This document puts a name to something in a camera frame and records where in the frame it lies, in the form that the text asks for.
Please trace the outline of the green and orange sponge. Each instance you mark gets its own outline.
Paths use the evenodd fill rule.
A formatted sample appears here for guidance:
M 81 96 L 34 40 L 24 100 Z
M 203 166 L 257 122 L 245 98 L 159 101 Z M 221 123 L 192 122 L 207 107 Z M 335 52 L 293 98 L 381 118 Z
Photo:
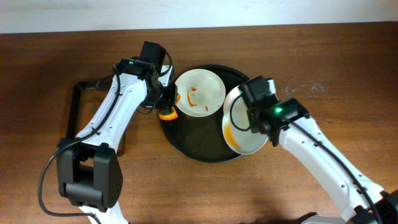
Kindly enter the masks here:
M 179 99 L 180 99 L 180 94 L 178 93 L 174 105 L 159 110 L 159 118 L 161 120 L 170 121 L 178 118 L 178 113 L 175 107 L 176 104 L 179 102 Z

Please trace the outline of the white plate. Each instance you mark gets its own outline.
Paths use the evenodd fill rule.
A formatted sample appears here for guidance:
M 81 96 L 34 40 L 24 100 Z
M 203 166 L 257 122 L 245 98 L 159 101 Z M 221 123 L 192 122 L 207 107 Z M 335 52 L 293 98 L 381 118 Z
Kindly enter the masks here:
M 214 72 L 196 68 L 181 74 L 175 81 L 179 99 L 177 108 L 193 117 L 217 112 L 224 103 L 226 87 Z

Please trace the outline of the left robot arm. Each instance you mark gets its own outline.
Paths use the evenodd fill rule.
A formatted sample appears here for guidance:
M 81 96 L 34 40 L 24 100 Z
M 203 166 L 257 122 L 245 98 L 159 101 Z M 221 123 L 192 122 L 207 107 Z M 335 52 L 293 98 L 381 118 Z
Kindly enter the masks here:
M 117 158 L 122 136 L 140 107 L 149 111 L 173 107 L 177 87 L 174 69 L 158 43 L 145 41 L 140 55 L 113 65 L 108 94 L 89 123 L 73 138 L 62 139 L 51 160 L 57 163 L 60 195 L 92 223 L 126 223 L 118 199 L 123 175 Z

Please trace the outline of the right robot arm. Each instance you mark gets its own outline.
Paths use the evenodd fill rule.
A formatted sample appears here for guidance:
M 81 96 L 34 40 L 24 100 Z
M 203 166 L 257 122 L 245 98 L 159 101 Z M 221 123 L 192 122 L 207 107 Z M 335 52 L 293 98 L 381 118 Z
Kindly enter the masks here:
M 295 98 L 279 100 L 274 81 L 262 76 L 238 86 L 248 130 L 265 134 L 316 178 L 345 223 L 397 223 L 397 192 L 386 192 L 359 171 L 324 135 Z

